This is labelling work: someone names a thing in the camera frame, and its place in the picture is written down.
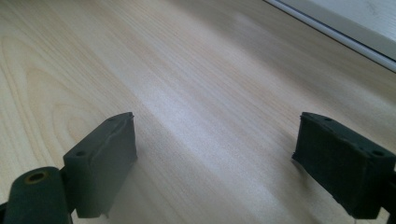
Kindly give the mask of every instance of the dark green plastic part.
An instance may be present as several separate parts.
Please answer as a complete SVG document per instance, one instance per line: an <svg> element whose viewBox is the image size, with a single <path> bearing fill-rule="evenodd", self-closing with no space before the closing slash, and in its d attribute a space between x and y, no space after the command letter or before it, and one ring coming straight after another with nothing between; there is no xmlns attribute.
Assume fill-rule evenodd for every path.
<svg viewBox="0 0 396 224"><path fill-rule="evenodd" d="M66 196L78 217L108 213L137 159L133 118L125 113L107 119L64 155Z"/></svg>
<svg viewBox="0 0 396 224"><path fill-rule="evenodd" d="M333 119L304 112L292 156L354 218L376 218L396 157Z"/></svg>
<svg viewBox="0 0 396 224"><path fill-rule="evenodd" d="M44 167L18 177L12 184L4 223L72 223L59 170Z"/></svg>
<svg viewBox="0 0 396 224"><path fill-rule="evenodd" d="M137 159L134 116L104 121L64 155L64 168L44 167L15 180L0 224L70 224L78 217L107 215Z"/></svg>

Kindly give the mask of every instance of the screw hole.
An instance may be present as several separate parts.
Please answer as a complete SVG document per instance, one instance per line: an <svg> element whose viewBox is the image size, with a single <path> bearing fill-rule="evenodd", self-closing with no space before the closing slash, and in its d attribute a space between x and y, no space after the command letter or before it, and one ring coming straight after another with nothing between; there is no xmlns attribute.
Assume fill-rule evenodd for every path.
<svg viewBox="0 0 396 224"><path fill-rule="evenodd" d="M376 156L384 156L384 153L380 151L373 151L373 154L375 154Z"/></svg>
<svg viewBox="0 0 396 224"><path fill-rule="evenodd" d="M47 178L48 173L47 172L39 172L39 173L34 173L26 177L25 183L26 184L36 184L43 179Z"/></svg>
<svg viewBox="0 0 396 224"><path fill-rule="evenodd" d="M76 154L76 156L85 156L85 151L80 151Z"/></svg>

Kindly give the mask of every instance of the wooden table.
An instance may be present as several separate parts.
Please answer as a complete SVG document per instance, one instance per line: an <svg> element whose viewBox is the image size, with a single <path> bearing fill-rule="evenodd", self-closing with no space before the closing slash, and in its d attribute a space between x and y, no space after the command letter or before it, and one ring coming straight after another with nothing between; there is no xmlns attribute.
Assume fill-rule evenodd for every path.
<svg viewBox="0 0 396 224"><path fill-rule="evenodd" d="M396 152L396 74L263 1L2 1L0 37L1 202L126 111L113 223L354 223L291 162L302 111Z"/></svg>

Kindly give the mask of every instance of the wooden surface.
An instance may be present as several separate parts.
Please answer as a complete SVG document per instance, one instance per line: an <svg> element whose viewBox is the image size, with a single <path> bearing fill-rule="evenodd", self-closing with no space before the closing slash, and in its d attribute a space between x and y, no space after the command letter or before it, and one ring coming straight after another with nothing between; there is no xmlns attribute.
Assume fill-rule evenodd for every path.
<svg viewBox="0 0 396 224"><path fill-rule="evenodd" d="M0 40L2 202L126 111L112 223L354 223L290 160L302 111L396 152L396 74L263 1L2 1Z"/></svg>

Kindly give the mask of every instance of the black plastic piece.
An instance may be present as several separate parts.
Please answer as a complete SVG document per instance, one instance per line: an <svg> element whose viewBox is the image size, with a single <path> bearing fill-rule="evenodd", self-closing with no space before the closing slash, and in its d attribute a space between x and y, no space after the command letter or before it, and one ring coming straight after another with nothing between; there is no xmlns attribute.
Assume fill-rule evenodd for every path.
<svg viewBox="0 0 396 224"><path fill-rule="evenodd" d="M387 224L396 224L396 219L393 215L389 216Z"/></svg>
<svg viewBox="0 0 396 224"><path fill-rule="evenodd" d="M12 184L4 223L71 224L59 170L44 167L18 177Z"/></svg>
<svg viewBox="0 0 396 224"><path fill-rule="evenodd" d="M0 204L0 224L4 223L4 217L6 216L7 203Z"/></svg>
<svg viewBox="0 0 396 224"><path fill-rule="evenodd" d="M104 121L64 155L70 209L76 208L78 217L107 214L136 159L133 114Z"/></svg>
<svg viewBox="0 0 396 224"><path fill-rule="evenodd" d="M44 167L17 178L0 224L72 224L78 217L107 215L137 159L132 113L104 121L64 155L64 168Z"/></svg>
<svg viewBox="0 0 396 224"><path fill-rule="evenodd" d="M393 173L390 181L382 190L382 206L390 213L396 216L396 173ZM389 223L396 223L395 218L389 218Z"/></svg>
<svg viewBox="0 0 396 224"><path fill-rule="evenodd" d="M354 218L376 218L396 157L333 119L304 112L292 156Z"/></svg>

